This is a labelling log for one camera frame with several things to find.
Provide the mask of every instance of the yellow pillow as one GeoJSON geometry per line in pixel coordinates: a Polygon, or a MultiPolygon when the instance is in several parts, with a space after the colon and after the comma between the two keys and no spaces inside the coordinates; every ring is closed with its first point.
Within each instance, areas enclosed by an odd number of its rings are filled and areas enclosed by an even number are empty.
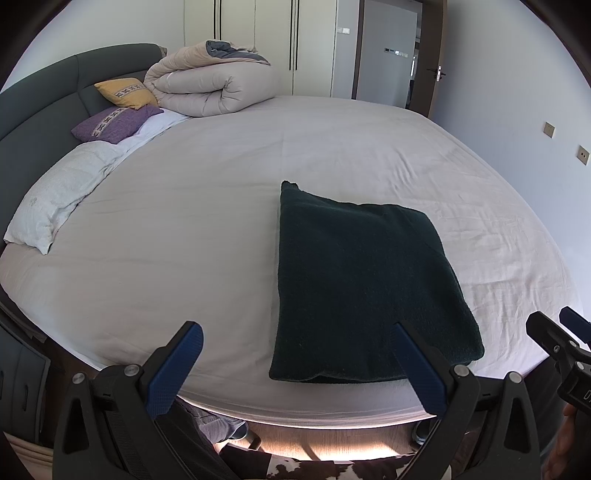
{"type": "Polygon", "coordinates": [[[138,79],[116,79],[95,83],[95,87],[111,103],[136,110],[144,105],[158,106],[158,100],[138,79]]]}

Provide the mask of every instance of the blue gripper pad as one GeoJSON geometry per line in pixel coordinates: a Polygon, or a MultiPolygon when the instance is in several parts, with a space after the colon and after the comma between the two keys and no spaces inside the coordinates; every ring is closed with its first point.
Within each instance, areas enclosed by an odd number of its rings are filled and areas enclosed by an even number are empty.
{"type": "Polygon", "coordinates": [[[164,361],[148,385],[146,410],[152,420],[170,410],[201,350],[203,350],[203,330],[196,323],[164,361]]]}
{"type": "Polygon", "coordinates": [[[591,323],[570,307],[560,311],[560,323],[573,332],[584,343],[591,343],[591,323]]]}
{"type": "Polygon", "coordinates": [[[425,411],[438,417],[443,416],[447,411],[445,384],[400,323],[392,327],[391,343],[396,360],[425,411]]]}

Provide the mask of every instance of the folded comforter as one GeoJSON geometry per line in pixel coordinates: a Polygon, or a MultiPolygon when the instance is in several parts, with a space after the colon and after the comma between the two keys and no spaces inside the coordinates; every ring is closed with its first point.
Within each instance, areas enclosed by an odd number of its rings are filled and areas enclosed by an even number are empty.
{"type": "Polygon", "coordinates": [[[266,59],[215,40],[164,57],[144,84],[161,107],[196,117],[234,113],[278,92],[278,76],[266,59]]]}

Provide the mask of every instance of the folded towel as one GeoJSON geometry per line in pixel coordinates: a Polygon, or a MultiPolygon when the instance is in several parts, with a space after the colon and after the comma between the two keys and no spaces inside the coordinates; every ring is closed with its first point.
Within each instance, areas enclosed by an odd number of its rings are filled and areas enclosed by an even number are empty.
{"type": "Polygon", "coordinates": [[[404,378],[388,341],[410,322],[451,364],[484,355],[480,330],[428,217],[281,186],[274,380],[404,378]]]}

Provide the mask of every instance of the gray pants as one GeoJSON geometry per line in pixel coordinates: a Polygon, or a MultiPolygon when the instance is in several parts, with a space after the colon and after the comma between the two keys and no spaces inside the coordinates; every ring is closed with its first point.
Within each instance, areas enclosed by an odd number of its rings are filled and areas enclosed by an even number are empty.
{"type": "Polygon", "coordinates": [[[236,431],[244,425],[244,420],[226,417],[217,413],[194,407],[177,397],[177,404],[193,418],[193,424],[203,433],[211,443],[219,443],[228,440],[236,431]]]}

